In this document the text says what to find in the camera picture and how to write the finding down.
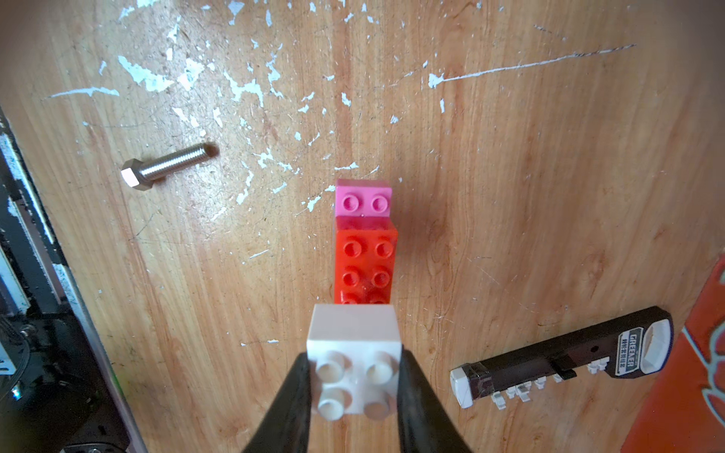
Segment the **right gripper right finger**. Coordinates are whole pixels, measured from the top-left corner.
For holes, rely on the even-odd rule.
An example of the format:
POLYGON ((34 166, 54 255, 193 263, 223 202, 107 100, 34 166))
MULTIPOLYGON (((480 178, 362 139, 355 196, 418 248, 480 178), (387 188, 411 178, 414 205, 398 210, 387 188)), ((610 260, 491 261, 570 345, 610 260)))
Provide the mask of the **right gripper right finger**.
POLYGON ((401 452, 471 452, 415 356, 405 348, 396 403, 401 452))

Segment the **red 2x4 lego brick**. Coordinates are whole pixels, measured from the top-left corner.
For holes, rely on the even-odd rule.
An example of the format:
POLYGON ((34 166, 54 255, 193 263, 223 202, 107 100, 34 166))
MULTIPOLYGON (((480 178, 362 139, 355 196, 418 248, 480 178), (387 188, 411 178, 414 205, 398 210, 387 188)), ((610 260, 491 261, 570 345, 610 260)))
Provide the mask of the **red 2x4 lego brick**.
POLYGON ((386 217, 340 216, 336 222, 333 301, 391 302, 398 230, 386 217))

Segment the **pink 2x2 lego brick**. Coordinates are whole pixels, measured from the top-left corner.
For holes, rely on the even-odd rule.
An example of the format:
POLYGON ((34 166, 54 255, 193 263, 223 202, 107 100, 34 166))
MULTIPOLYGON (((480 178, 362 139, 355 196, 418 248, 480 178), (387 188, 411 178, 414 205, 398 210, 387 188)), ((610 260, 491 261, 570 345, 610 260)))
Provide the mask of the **pink 2x2 lego brick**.
POLYGON ((335 216, 389 218, 392 194, 392 187, 384 180, 338 179, 335 184, 335 216))

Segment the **white 2x2 lego brick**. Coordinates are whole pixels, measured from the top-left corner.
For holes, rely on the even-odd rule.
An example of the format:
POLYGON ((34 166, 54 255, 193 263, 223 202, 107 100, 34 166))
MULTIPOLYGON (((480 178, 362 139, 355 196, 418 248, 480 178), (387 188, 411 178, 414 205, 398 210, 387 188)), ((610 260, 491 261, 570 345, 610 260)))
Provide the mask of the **white 2x2 lego brick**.
POLYGON ((306 347, 313 413, 378 421, 396 411, 402 341, 392 306, 317 304, 306 347))

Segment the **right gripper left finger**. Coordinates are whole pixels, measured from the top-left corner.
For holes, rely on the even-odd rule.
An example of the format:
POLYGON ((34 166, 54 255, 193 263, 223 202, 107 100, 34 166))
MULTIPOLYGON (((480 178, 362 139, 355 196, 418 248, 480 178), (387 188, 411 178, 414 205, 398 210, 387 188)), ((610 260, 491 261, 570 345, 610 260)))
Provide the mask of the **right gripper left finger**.
POLYGON ((307 452, 312 416, 310 362, 300 353, 244 452, 307 452))

